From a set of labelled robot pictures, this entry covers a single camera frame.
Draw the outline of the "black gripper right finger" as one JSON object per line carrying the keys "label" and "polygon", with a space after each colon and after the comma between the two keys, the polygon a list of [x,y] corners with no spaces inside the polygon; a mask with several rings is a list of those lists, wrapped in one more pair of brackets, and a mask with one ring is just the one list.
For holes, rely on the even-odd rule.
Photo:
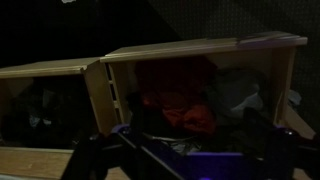
{"label": "black gripper right finger", "polygon": [[248,138],[262,150],[272,144],[272,135],[277,127],[253,108],[245,108],[243,113],[244,130]]}

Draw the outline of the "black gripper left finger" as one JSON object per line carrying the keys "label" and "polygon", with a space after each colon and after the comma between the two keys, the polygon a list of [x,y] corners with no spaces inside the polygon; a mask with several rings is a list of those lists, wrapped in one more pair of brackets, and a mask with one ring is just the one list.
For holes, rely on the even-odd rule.
{"label": "black gripper left finger", "polygon": [[144,108],[139,92],[128,95],[128,107],[132,113],[130,127],[135,133],[143,135],[145,133]]}

